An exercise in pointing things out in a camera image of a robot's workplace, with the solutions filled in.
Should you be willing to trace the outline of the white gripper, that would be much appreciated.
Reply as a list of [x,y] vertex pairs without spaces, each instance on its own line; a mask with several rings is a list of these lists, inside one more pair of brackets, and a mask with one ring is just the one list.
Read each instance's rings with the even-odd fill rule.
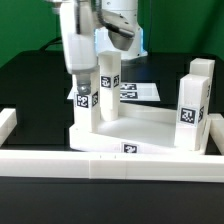
[[91,93],[89,74],[97,65],[94,43],[94,21],[88,0],[63,1],[60,7],[60,27],[66,68],[69,74],[77,74],[77,90],[80,95]]

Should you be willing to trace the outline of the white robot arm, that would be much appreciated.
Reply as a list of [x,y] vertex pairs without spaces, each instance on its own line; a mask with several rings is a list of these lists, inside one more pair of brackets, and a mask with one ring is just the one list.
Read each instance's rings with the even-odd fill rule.
[[91,92],[90,74],[103,50],[125,61],[147,55],[137,21],[138,0],[45,0],[59,15],[66,68],[81,95]]

